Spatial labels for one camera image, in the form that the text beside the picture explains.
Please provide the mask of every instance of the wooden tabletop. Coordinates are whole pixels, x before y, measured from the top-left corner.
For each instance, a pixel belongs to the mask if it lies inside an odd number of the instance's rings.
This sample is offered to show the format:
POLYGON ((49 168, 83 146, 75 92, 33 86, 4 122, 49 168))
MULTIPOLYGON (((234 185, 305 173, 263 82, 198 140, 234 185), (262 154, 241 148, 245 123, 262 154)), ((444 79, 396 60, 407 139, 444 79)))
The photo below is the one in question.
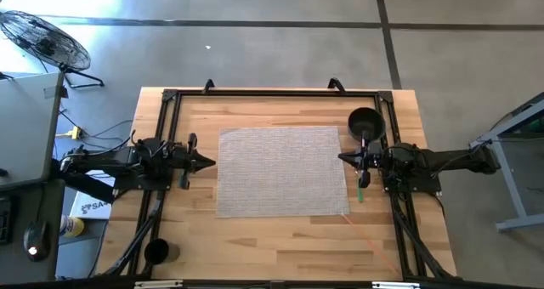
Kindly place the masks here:
MULTIPOLYGON (((134 116, 135 138, 154 137, 165 88, 142 88, 134 116)), ((427 143, 412 90, 395 90, 394 107, 403 142, 425 148, 427 143)), ((223 128, 337 126, 343 151, 357 143, 347 131, 355 108, 374 107, 370 98, 313 97, 185 97, 182 99, 176 141, 198 136, 198 150, 218 159, 223 128)), ((172 114, 168 109, 167 118, 172 114)), ((169 120, 165 135, 169 129, 169 120)), ((389 143, 392 144, 390 127, 389 143)), ((400 270, 391 207, 382 180, 371 170, 371 185, 358 202, 354 169, 344 165, 348 182, 350 225, 342 216, 291 218, 216 218, 217 166, 190 176, 190 190, 173 187, 165 201, 159 237, 181 248, 177 261, 157 265, 158 279, 231 280, 399 280, 383 255, 400 270)), ((173 186, 177 186, 174 175, 173 186)), ((142 192, 131 191, 111 210, 99 257, 98 271, 109 268, 132 240, 142 192)), ((442 266, 456 273, 445 221, 438 202, 414 194, 422 240, 442 266)), ((408 247, 413 258, 412 247, 408 247)), ((144 260, 140 259, 141 268, 144 260)))

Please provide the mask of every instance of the gray placemat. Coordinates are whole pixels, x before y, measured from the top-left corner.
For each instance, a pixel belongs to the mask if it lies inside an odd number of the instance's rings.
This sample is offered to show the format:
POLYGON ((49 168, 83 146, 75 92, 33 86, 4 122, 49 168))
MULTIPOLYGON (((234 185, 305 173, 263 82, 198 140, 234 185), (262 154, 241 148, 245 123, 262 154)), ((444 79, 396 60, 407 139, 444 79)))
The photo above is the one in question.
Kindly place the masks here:
POLYGON ((219 136, 217 216, 349 213, 336 127, 242 128, 219 136))

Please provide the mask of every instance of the black fan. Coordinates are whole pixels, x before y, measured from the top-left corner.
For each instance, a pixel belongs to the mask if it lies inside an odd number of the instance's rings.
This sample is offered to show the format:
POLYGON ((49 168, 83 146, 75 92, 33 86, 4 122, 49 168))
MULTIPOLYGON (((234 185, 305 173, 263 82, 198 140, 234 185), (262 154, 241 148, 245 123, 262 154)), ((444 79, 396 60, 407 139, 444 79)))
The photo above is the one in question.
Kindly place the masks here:
POLYGON ((0 28, 4 35, 20 48, 40 60, 59 67, 64 73, 76 73, 99 83, 72 85, 71 88, 104 86, 102 80, 80 71, 91 65, 87 50, 58 27, 34 15, 20 11, 0 14, 0 28))

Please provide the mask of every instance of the concrete floor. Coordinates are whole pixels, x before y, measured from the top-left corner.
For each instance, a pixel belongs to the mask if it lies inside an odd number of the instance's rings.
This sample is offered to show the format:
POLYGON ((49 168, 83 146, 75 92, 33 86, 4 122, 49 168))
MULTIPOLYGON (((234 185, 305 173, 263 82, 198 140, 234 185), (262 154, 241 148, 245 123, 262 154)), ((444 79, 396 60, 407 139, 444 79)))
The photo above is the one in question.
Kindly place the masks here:
MULTIPOLYGON (((385 2, 391 22, 544 23, 542 0, 385 2)), ((376 0, 3 0, 0 9, 131 19, 379 21, 376 0)), ((203 86, 212 78, 221 87, 324 87, 338 77, 347 88, 392 87, 381 30, 60 27, 88 49, 93 64, 87 72, 106 82, 105 88, 70 90, 63 102, 90 133, 132 118, 142 86, 203 86)), ((466 147, 544 88, 540 31, 392 31, 392 37, 402 86, 416 90, 433 150, 466 147)), ((0 40, 0 52, 0 71, 43 72, 10 41, 0 40)), ((59 130, 69 128, 61 118, 59 130)), ((108 135, 125 137, 129 128, 108 135)), ((57 141, 59 153, 73 145, 57 141)), ((515 216, 502 176, 457 171, 440 179, 459 275, 544 287, 544 226, 496 233, 495 221, 515 216)), ((529 196, 544 202, 542 195, 529 196)), ((99 235, 100 226, 93 224, 88 235, 99 235)), ((97 239, 63 245, 58 274, 86 276, 96 245, 97 239), (68 253, 88 260, 73 263, 68 253)))

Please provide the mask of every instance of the orange cable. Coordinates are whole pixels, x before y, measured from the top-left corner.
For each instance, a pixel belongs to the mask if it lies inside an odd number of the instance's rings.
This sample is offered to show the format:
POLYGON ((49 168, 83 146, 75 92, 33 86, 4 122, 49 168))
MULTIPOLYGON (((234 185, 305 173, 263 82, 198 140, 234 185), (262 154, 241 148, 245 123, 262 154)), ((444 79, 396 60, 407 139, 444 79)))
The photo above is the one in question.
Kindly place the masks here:
POLYGON ((346 219, 346 221, 349 223, 349 225, 351 225, 351 227, 354 229, 354 231, 357 232, 357 234, 359 234, 360 237, 363 238, 364 241, 366 241, 366 243, 368 244, 368 246, 369 246, 375 253, 377 253, 377 254, 380 256, 381 260, 382 260, 382 261, 383 261, 383 262, 384 262, 384 263, 385 263, 385 264, 386 264, 386 265, 387 265, 394 273, 396 273, 397 275, 402 275, 402 274, 400 273, 400 271, 399 271, 397 268, 395 268, 394 264, 389 260, 389 258, 388 258, 388 257, 387 257, 387 256, 386 256, 386 255, 385 255, 378 247, 376 247, 376 245, 374 245, 374 242, 372 242, 370 239, 368 239, 368 238, 366 237, 366 235, 365 235, 362 231, 359 231, 359 229, 357 229, 357 228, 355 227, 355 224, 354 224, 353 222, 351 222, 351 220, 350 220, 348 217, 346 217, 346 215, 343 214, 342 217, 343 217, 344 219, 346 219))

